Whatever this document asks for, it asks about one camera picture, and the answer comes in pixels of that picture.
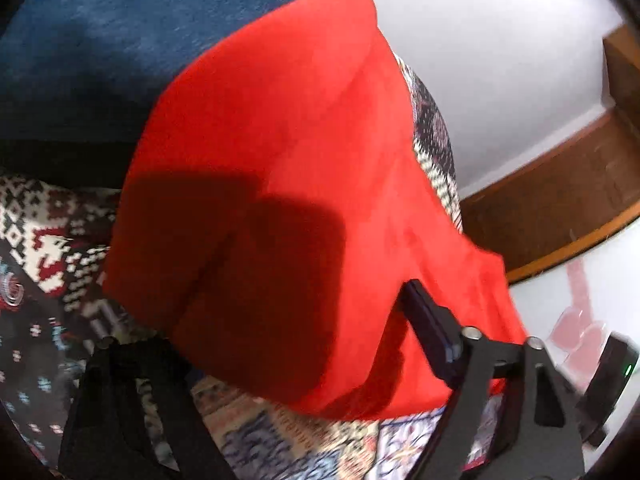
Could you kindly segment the red zip pullover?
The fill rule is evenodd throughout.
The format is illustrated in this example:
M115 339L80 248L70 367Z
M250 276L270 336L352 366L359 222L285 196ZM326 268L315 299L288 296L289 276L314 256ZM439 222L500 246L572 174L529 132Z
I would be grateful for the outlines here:
M191 63L146 123L104 288L203 373L330 419L437 408L395 301L416 278L519 344L504 266L416 161L410 93L373 0L296 0Z

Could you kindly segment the white sliding wardrobe door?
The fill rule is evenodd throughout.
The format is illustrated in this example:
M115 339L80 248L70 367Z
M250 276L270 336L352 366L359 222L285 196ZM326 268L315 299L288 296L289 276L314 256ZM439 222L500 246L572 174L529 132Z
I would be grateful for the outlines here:
M510 287L526 330L584 392L608 336L639 345L639 223L583 254Z

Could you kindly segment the brown wooden wardrobe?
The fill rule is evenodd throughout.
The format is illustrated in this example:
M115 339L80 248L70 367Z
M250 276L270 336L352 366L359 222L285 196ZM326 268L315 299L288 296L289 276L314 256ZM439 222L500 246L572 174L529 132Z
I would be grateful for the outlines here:
M639 36L623 25L603 47L612 110L462 200L465 234L502 255L511 283L593 248L639 217Z

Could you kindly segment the patchwork patterned bedspread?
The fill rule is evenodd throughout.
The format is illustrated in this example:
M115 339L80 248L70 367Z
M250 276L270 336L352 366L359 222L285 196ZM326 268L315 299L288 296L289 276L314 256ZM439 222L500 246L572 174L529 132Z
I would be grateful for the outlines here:
M55 467L94 345L148 334L102 289L119 194L1 173L1 402L25 443ZM242 479L400 479L439 411L382 422L320 422L203 377L192 396Z

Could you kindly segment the folded blue jeans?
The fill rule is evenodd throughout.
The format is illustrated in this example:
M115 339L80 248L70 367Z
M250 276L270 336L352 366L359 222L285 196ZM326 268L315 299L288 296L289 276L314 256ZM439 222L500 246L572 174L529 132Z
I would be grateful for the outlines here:
M1 134L135 139L186 66L291 1L23 0L1 33Z

